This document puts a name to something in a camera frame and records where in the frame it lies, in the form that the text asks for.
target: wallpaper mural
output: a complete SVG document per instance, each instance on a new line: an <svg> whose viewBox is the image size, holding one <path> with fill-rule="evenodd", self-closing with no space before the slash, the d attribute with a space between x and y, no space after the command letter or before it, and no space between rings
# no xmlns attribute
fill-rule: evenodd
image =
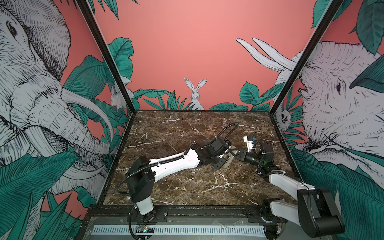
<svg viewBox="0 0 384 240"><path fill-rule="evenodd" d="M121 37L133 42L133 48L129 43L132 49L126 56L116 56L120 54L117 48L111 51L136 109L269 111L300 57L292 49L304 49L314 31L311 26L315 0L279 0L278 8L276 3L244 0L241 4L222 4L218 0L110 0L105 1L108 8L101 0L88 2L107 43ZM254 10L244 11L244 5L254 6L257 14ZM318 12L316 17L320 19L322 13ZM248 20L253 21L255 14L257 20L271 15L287 16L289 30L271 31L275 20L253 30L254 24ZM284 52L293 59L253 38L256 47L270 59L238 38L250 39L257 33L284 46ZM295 40L285 43L281 34L292 35ZM260 67L252 57L269 69ZM131 78L124 74L124 68L129 65L132 70L132 61L135 71ZM119 104L119 97L112 96L111 102Z"/></svg>
<svg viewBox="0 0 384 240"><path fill-rule="evenodd" d="M275 119L303 180L333 194L339 239L383 239L384 2L341 9Z"/></svg>
<svg viewBox="0 0 384 240"><path fill-rule="evenodd" d="M1 240L76 236L129 120L124 100L109 104L116 83L81 12L66 4L0 1ZM72 29L87 35L81 44ZM129 43L119 38L110 48ZM79 59L79 45L97 56Z"/></svg>

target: white tusk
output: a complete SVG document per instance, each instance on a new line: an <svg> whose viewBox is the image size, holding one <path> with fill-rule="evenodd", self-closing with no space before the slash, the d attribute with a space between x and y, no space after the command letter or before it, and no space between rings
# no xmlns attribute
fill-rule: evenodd
<svg viewBox="0 0 384 240"><path fill-rule="evenodd" d="M82 96L80 96L80 95L78 95L76 93L73 93L70 90L65 89L65 88L63 88L63 91L62 91L62 94L61 94L61 98L66 103L78 104L78 105L80 105L82 107L85 107L85 108L88 108L89 110L94 111L100 117L102 117L104 119L104 121L108 125L109 132L111 133L111 142L112 142L112 139L113 139L112 124L111 124L109 118L107 117L107 115L105 114L105 112L103 110L101 110L96 104L94 104L90 100L88 100L88 99L86 99L86 98L84 98L84 97L82 97Z"/></svg>
<svg viewBox="0 0 384 240"><path fill-rule="evenodd" d="M263 42L260 39L252 38L252 40L259 45L259 47L275 62L282 65L283 67L293 70L296 66L296 62L287 59L283 55L281 55L276 49L274 49L271 45L267 44L266 42Z"/></svg>
<svg viewBox="0 0 384 240"><path fill-rule="evenodd" d="M51 144L49 144L41 127L36 126L27 128L24 130L24 133L29 139L29 142L43 157L49 157L57 154Z"/></svg>
<svg viewBox="0 0 384 240"><path fill-rule="evenodd" d="M67 171L64 172L63 176L73 180L83 180L98 175L103 169L104 167L98 168L93 171L85 171L71 166L67 169Z"/></svg>
<svg viewBox="0 0 384 240"><path fill-rule="evenodd" d="M262 55L255 47L253 47L251 44L247 43L246 41L242 40L241 38L237 38L236 41L240 43L251 55L252 57L258 61L261 65L272 69L276 72L281 72L283 70L283 66L278 64L277 62L269 59L268 57Z"/></svg>

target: marble surface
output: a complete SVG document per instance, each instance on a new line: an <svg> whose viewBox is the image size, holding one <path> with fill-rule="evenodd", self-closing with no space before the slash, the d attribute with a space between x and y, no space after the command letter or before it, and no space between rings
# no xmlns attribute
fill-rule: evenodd
<svg viewBox="0 0 384 240"><path fill-rule="evenodd" d="M230 137L232 145L247 149L243 136L268 142L273 146L275 164L293 174L267 113L138 112L104 204L132 204L126 196L115 195L113 191L136 158L161 158L183 152L193 141L213 140L233 122L240 126ZM219 170L212 165L186 169L155 183L151 196L154 204L174 205L260 205L263 199L275 197L295 203L287 193L252 170L249 164L235 159L228 168ZM120 190L127 191L126 184Z"/></svg>

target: rabbit illustration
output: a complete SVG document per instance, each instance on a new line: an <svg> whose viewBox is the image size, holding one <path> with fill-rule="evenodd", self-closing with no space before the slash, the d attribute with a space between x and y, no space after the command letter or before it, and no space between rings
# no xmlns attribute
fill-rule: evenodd
<svg viewBox="0 0 384 240"><path fill-rule="evenodd" d="M184 80L185 80L185 83L187 84L188 88L192 89L192 99L191 99L192 104L191 104L191 106L194 105L192 110L204 110L203 106L199 102L199 98L200 98L199 88L204 86L204 84L207 83L207 80L206 79L201 80L196 88L190 80L188 80L186 78L184 78Z"/></svg>

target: elephant eye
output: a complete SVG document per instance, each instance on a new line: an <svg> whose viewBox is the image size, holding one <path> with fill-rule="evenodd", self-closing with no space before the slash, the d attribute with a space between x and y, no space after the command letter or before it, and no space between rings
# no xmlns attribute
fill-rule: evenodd
<svg viewBox="0 0 384 240"><path fill-rule="evenodd" d="M9 21L7 21L7 27L9 32L12 34L13 38L16 39L17 31Z"/></svg>
<svg viewBox="0 0 384 240"><path fill-rule="evenodd" d="M341 83L337 83L336 90L339 93L339 95L340 95L340 89L341 89Z"/></svg>

